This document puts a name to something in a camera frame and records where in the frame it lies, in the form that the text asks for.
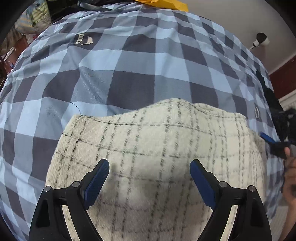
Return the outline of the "person's right hand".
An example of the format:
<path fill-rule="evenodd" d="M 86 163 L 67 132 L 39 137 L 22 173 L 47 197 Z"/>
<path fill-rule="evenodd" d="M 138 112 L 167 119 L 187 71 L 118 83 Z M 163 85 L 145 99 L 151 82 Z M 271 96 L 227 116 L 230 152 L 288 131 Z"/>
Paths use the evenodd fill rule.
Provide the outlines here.
<path fill-rule="evenodd" d="M 295 224 L 295 197 L 292 194 L 292 185 L 295 185 L 295 157 L 290 155 L 288 147 L 285 147 L 285 155 L 287 157 L 285 162 L 287 170 L 282 193 L 288 205 L 288 212 L 279 240 L 284 240 Z"/>

